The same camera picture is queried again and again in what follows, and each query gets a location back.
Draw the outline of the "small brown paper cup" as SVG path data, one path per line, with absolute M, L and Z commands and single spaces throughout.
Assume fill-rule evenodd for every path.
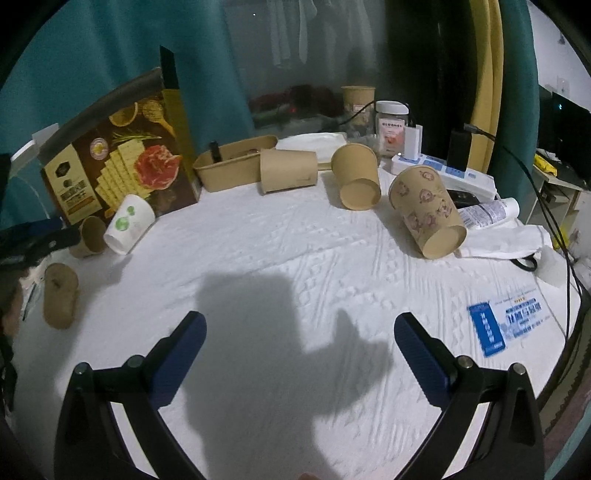
M 79 226 L 80 241 L 69 249 L 70 254 L 78 259 L 101 254 L 106 249 L 105 231 L 106 226 L 100 218 L 85 218 Z

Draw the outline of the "patterned brown paper cup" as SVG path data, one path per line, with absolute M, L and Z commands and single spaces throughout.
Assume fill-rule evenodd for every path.
M 445 257 L 464 243 L 465 223 L 432 167 L 416 165 L 403 170 L 394 178 L 389 200 L 425 258 Z

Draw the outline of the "brown paper cup lying sideways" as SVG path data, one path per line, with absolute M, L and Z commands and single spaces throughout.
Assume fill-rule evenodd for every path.
M 311 151 L 267 149 L 260 152 L 260 186 L 269 194 L 314 186 L 318 182 L 318 157 Z

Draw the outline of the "upright brown paper cup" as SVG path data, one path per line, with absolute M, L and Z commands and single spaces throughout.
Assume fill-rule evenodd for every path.
M 373 86 L 342 86 L 342 101 L 346 115 L 344 128 L 349 137 L 374 133 L 376 88 Z

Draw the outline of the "blue white leaflet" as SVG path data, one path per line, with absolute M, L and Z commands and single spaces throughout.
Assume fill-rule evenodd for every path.
M 485 357 L 507 350 L 551 318 L 538 287 L 471 305 L 468 314 Z

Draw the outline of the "white tissue paper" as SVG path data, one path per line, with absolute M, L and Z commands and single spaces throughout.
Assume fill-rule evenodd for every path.
M 514 260 L 551 247 L 549 232 L 539 225 L 522 225 L 517 220 L 485 229 L 469 230 L 466 240 L 455 252 L 459 258 Z

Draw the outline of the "white textured table cloth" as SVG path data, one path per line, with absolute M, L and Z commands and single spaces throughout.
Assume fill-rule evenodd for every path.
M 387 200 L 346 210 L 329 173 L 283 193 L 206 193 L 158 219 L 129 255 L 54 260 L 78 276 L 75 320 L 53 329 L 42 295 L 30 301 L 10 415 L 46 476 L 74 366 L 146 354 L 191 310 L 207 338 L 162 417 L 206 477 L 391 479 L 439 414 L 394 343 L 399 314 L 482 366 L 522 363 L 541 391 L 580 304 L 508 261 L 424 258 Z M 485 357 L 468 307 L 531 287 L 551 318 Z

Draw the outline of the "white tube with label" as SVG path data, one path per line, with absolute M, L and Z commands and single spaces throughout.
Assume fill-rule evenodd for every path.
M 482 230 L 515 220 L 520 214 L 520 205 L 514 198 L 498 199 L 459 210 L 468 230 Z

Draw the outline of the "white blue flat box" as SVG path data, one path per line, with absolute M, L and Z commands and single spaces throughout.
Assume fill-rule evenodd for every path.
M 429 166 L 433 168 L 438 172 L 448 189 L 471 193 L 481 202 L 488 202 L 497 198 L 497 188 L 492 176 L 471 168 L 458 170 L 429 155 L 421 154 L 418 159 L 408 159 L 401 155 L 394 155 L 388 169 L 391 174 L 398 175 L 413 166 Z

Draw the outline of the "brown cracker snack box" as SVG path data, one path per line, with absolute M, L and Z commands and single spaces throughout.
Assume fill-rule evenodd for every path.
M 156 91 L 83 123 L 77 117 L 42 146 L 42 177 L 61 217 L 109 222 L 124 198 L 147 201 L 156 216 L 197 203 L 200 185 L 180 92 Z

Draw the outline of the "brown paper food tray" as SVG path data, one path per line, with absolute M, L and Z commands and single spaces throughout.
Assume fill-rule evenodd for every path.
M 205 151 L 193 163 L 193 170 L 211 193 L 260 181 L 260 152 L 273 150 L 279 139 L 273 135 L 252 137 L 219 147 L 221 161 Z

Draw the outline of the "white charger adapter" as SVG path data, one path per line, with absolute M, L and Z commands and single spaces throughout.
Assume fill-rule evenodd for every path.
M 418 160 L 421 155 L 423 138 L 423 126 L 406 126 L 404 139 L 404 157 L 409 160 Z

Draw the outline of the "clear jar white lid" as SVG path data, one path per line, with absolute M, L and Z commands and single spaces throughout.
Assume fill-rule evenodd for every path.
M 376 103 L 376 134 L 382 156 L 394 156 L 403 151 L 409 115 L 410 110 L 405 103 L 390 100 Z

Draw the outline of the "yellow hoop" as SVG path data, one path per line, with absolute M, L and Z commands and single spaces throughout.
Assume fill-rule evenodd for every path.
M 497 0 L 470 2 L 475 28 L 477 83 L 471 123 L 492 135 L 499 124 L 504 74 L 504 39 Z

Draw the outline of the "teal curtain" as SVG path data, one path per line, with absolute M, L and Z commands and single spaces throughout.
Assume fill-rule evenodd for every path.
M 4 1 L 1 62 L 27 27 L 49 12 L 1 84 L 1 150 L 15 153 L 33 133 L 65 124 L 115 87 L 173 52 L 191 139 L 252 135 L 252 116 L 232 53 L 221 1 Z

